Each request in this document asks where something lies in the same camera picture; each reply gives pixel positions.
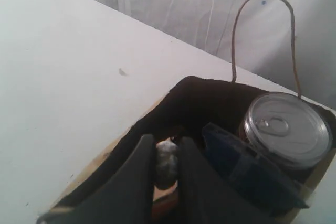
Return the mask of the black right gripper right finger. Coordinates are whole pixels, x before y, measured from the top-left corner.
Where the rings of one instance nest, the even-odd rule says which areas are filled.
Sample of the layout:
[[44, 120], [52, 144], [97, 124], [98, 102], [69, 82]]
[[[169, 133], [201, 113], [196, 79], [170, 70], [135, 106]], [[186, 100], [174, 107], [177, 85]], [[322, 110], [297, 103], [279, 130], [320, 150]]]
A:
[[210, 166], [191, 138], [179, 144], [179, 210], [184, 223], [275, 223]]

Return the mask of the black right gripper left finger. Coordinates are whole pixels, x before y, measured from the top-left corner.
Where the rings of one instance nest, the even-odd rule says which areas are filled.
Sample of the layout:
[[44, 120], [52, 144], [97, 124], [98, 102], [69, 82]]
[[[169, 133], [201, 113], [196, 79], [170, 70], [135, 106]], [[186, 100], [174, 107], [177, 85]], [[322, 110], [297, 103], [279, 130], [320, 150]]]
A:
[[79, 206], [49, 211], [37, 223], [150, 223], [155, 174], [155, 139], [140, 138], [135, 150], [97, 192]]

